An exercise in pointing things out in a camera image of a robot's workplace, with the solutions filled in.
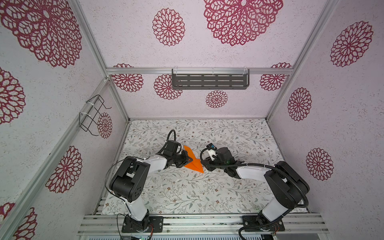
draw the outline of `white plastic part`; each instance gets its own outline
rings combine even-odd
[[[139,196],[133,202],[127,201],[128,210],[131,213],[130,217],[136,221],[141,221],[147,214],[147,208],[144,206],[143,199]]]
[[[155,172],[157,170],[163,170],[167,165],[167,159],[165,159],[160,155],[153,155],[153,156],[150,156],[148,159],[145,159],[145,160],[138,159],[137,161],[146,162],[151,165],[149,167],[148,174]]]
[[[270,169],[258,166],[244,166],[236,169],[240,178],[249,178],[265,182],[264,174]]]
[[[214,161],[215,158],[213,156],[216,156],[216,152],[215,150],[211,149],[211,150],[208,150],[208,154],[209,156],[211,157],[211,160]]]
[[[281,205],[276,198],[272,199],[265,208],[263,209],[262,213],[263,215],[269,220],[273,221],[276,218],[280,217],[283,213],[285,213],[288,210],[288,208],[285,208],[283,205]]]

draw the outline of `small red circular pattern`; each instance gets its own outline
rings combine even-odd
[[[158,11],[152,21],[153,33],[166,46],[178,44],[184,37],[184,22],[178,12],[163,8]]]
[[[0,206],[0,224],[4,221],[14,205],[15,203],[7,202],[6,204]]]
[[[303,120],[310,112],[311,103],[311,95],[307,89],[296,89],[288,101],[289,116],[295,121]]]
[[[25,216],[21,225],[17,228],[12,240],[31,240],[35,235],[35,230],[37,227],[36,217],[37,214],[35,213],[35,208],[31,207],[28,215]]]
[[[314,148],[307,155],[307,168],[318,180],[327,180],[333,174],[333,161],[324,149]]]
[[[97,129],[103,138],[108,138],[112,133],[112,120],[108,113],[102,113],[97,121]]]
[[[0,0],[1,23],[23,48],[53,67],[74,65],[81,50],[81,34],[65,0]]]
[[[119,63],[115,68],[133,68],[129,64]],[[116,86],[127,92],[136,92],[143,87],[143,78],[141,74],[114,74],[111,76]]]
[[[221,43],[244,45],[265,33],[283,0],[204,0],[208,29]]]
[[[290,68],[289,63],[278,63],[272,66],[273,68]],[[283,84],[287,75],[285,74],[263,74],[260,79],[260,86],[268,91],[279,89]]]
[[[9,72],[0,68],[0,124],[18,118],[24,106],[23,87]]]
[[[372,41],[372,26],[360,21],[344,29],[331,49],[331,61],[338,67],[348,66],[361,58]]]
[[[83,167],[82,161],[79,150],[70,146],[45,186],[50,192],[68,191],[79,179]]]
[[[178,98],[183,92],[183,90],[175,90],[172,88],[172,76],[169,74],[158,76],[153,87],[160,97],[168,100]]]
[[[205,98],[205,102],[211,108],[220,108],[227,103],[228,96],[225,92],[214,90],[210,92]]]

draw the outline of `floral tabletop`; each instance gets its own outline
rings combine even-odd
[[[268,125],[260,119],[132,121],[120,159],[155,154],[172,129],[176,141],[190,147],[196,157],[213,143],[228,147],[236,160],[262,164],[283,160]],[[204,168],[202,174],[185,167],[148,175],[141,196],[151,214],[257,213],[273,198],[265,182],[231,178],[220,169]],[[128,209],[108,194],[102,214],[118,213],[127,214]]]

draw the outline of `orange folded paper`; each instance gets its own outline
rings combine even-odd
[[[195,157],[195,154],[193,154],[192,149],[187,146],[184,146],[184,149],[187,151],[188,156],[193,159],[193,161],[185,165],[185,167],[195,170],[197,172],[204,173],[203,165],[201,165],[200,159],[197,159]]]

